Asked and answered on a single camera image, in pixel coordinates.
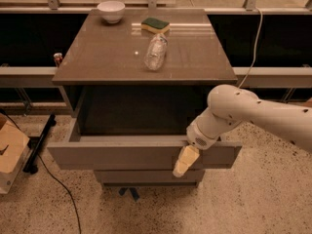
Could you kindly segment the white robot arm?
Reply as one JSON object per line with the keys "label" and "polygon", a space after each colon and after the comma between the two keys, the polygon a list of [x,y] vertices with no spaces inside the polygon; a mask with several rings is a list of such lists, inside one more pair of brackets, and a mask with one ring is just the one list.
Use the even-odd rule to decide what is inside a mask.
{"label": "white robot arm", "polygon": [[255,93],[231,85],[214,87],[208,107],[186,128],[188,144],[179,152],[173,175],[182,177],[201,150],[214,145],[224,133],[242,122],[252,123],[307,152],[312,152],[312,110],[306,106],[260,99]]}

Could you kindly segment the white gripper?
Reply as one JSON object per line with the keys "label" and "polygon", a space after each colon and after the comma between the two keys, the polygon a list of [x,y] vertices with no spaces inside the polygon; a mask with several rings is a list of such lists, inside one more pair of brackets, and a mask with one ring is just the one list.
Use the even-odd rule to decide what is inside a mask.
{"label": "white gripper", "polygon": [[195,119],[187,127],[187,140],[191,145],[181,148],[173,170],[175,177],[184,176],[188,169],[197,161],[200,156],[199,149],[207,150],[218,140],[220,136],[218,127],[219,124],[215,120],[198,119]]}

